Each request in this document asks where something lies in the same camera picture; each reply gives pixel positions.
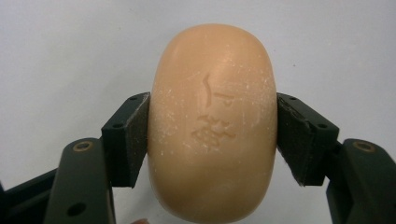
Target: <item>soap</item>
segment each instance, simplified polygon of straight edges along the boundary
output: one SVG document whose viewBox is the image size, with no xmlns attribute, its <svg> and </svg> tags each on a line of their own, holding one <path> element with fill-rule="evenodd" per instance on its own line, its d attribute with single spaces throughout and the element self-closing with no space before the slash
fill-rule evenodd
<svg viewBox="0 0 396 224">
<path fill-rule="evenodd" d="M 176 35 L 159 62 L 148 114 L 148 169 L 160 204 L 197 223 L 252 213 L 276 152 L 276 85 L 262 43 L 203 24 Z"/>
</svg>

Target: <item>bar of soap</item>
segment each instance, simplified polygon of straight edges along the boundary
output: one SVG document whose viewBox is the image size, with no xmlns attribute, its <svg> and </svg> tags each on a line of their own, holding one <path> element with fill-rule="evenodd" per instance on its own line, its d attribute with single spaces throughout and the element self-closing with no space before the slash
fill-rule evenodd
<svg viewBox="0 0 396 224">
<path fill-rule="evenodd" d="M 252 213 L 271 179 L 276 123 L 272 66 L 255 36 L 222 24 L 178 34 L 158 65 L 148 115 L 161 205 L 198 223 Z"/>
</svg>

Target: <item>white background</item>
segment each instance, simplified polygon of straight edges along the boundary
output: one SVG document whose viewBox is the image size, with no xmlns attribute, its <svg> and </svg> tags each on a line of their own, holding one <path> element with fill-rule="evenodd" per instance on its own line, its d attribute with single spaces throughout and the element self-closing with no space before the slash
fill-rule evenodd
<svg viewBox="0 0 396 224">
<path fill-rule="evenodd" d="M 393 0 L 1 1 L 1 183 L 54 169 L 68 143 L 99 137 L 124 100 L 151 90 L 171 38 L 207 22 L 253 33 L 277 91 L 338 125 L 341 142 L 369 140 L 395 159 L 395 11 Z M 299 187 L 277 153 L 265 199 L 238 223 L 331 223 L 325 186 Z M 146 163 L 114 198 L 118 223 L 185 223 L 155 199 Z"/>
</svg>

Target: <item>peach-colored object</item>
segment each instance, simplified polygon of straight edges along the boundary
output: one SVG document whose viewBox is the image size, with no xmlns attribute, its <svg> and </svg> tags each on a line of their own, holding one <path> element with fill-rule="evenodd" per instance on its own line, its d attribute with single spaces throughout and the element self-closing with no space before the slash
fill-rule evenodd
<svg viewBox="0 0 396 224">
<path fill-rule="evenodd" d="M 260 41 L 205 24 L 177 35 L 158 66 L 148 117 L 148 166 L 162 206 L 224 223 L 262 201 L 276 152 L 276 87 Z"/>
</svg>

